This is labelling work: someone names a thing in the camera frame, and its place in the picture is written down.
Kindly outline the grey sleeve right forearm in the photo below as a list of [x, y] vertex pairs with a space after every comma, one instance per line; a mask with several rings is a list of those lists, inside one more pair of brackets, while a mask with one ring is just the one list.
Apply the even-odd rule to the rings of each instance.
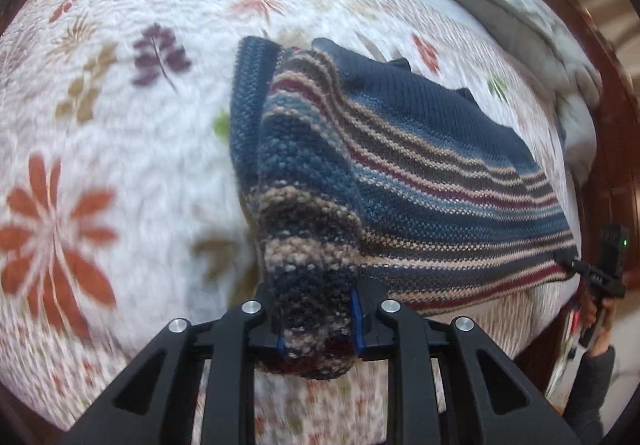
[[600, 417], [615, 363], [615, 350], [608, 347], [598, 356], [582, 356], [570, 391], [563, 419], [582, 444], [599, 444], [604, 438]]

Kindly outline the person's right hand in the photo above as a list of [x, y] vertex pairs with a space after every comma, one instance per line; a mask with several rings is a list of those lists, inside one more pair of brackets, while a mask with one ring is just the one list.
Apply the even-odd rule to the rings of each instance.
[[588, 291], [579, 304], [579, 319], [583, 328], [596, 328], [594, 340], [587, 350], [589, 357], [597, 357], [608, 351], [611, 346], [611, 333], [617, 311], [616, 298], [605, 298], [600, 306]]

